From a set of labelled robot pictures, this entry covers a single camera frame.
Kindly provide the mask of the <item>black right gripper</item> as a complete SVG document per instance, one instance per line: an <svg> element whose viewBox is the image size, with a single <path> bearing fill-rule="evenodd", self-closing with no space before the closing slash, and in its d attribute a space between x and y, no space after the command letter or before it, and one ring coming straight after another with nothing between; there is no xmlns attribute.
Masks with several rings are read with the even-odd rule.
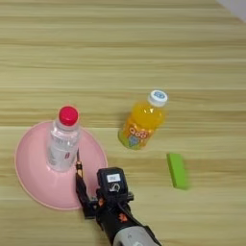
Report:
<svg viewBox="0 0 246 246"><path fill-rule="evenodd" d="M142 227L132 215L129 206L134 199L132 192L121 194L116 191L109 193L98 191L95 198L89 198L84 179L77 174L76 193L84 207L85 219L94 219L107 237L115 237L123 229Z"/></svg>

